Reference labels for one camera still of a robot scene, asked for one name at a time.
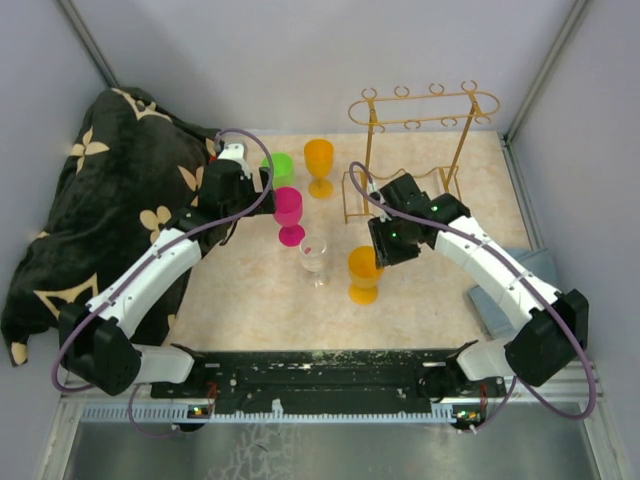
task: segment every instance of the pink goblet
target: pink goblet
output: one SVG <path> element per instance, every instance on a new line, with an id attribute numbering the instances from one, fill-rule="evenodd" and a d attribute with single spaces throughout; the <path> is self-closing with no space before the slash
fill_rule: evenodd
<path id="1" fill-rule="evenodd" d="M 287 247 L 297 247 L 304 238 L 304 228 L 298 225 L 302 218 L 302 195 L 293 187 L 275 190 L 276 213 L 273 217 L 282 228 L 278 238 Z"/>

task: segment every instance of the marble table surface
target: marble table surface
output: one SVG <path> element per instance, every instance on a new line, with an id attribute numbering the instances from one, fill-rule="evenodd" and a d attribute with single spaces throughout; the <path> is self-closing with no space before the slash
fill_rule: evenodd
<path id="1" fill-rule="evenodd" d="M 387 176 L 404 167 L 418 175 L 447 165 L 459 135 L 375 135 L 372 171 Z M 473 280 L 426 246 L 420 258 L 385 269 L 374 304 L 358 306 L 349 299 L 347 257 L 354 248 L 371 245 L 371 239 L 364 217 L 344 224 L 340 187 L 349 162 L 364 161 L 366 135 L 321 136 L 335 148 L 329 176 L 335 189 L 326 200 L 307 192 L 311 175 L 303 149 L 317 137 L 278 135 L 262 140 L 271 152 L 285 152 L 294 159 L 295 187 L 304 199 L 301 224 L 308 234 L 326 238 L 329 284 L 312 285 L 298 249 L 278 241 L 280 227 L 272 216 L 244 219 L 228 245 L 214 248 L 193 269 L 167 343 L 196 350 L 392 349 L 456 347 L 482 338 L 479 318 L 466 295 Z M 257 171 L 263 155 L 255 145 L 249 147 L 249 163 Z M 482 227 L 502 246 L 529 247 L 497 134 L 471 132 L 459 165 L 462 199 Z M 443 192 L 434 176 L 418 184 L 431 197 Z M 347 202 L 350 209 L 361 205 L 350 184 Z"/>

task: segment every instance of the floral blanket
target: floral blanket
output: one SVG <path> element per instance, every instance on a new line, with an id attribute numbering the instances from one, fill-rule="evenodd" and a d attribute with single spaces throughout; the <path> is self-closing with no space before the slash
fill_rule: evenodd
<path id="1" fill-rule="evenodd" d="M 188 124 L 135 88 L 102 92 L 87 111 L 60 173 L 42 233 L 27 247 L 1 316 L 13 365 L 30 335 L 57 326 L 60 308 L 113 283 L 190 203 L 217 130 Z M 159 345 L 180 306 L 188 273 L 148 312 L 134 343 Z"/>

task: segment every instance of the gray floor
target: gray floor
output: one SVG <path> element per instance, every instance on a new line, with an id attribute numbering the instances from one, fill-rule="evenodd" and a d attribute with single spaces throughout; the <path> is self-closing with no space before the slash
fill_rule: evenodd
<path id="1" fill-rule="evenodd" d="M 85 423 L 64 478 L 599 478 L 581 423 L 538 405 L 512 404 L 500 417 L 477 436 L 440 425 L 219 424 L 155 440 L 128 424 Z"/>

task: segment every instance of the blue gray cloth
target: blue gray cloth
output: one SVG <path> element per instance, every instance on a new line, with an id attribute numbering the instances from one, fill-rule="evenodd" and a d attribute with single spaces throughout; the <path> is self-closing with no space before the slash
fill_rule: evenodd
<path id="1" fill-rule="evenodd" d="M 505 250 L 540 280 L 551 285 L 557 284 L 556 266 L 548 249 L 543 248 L 535 252 L 522 248 L 506 248 Z M 469 289 L 467 294 L 493 338 L 505 338 L 516 333 L 502 309 L 480 286 L 476 285 Z"/>

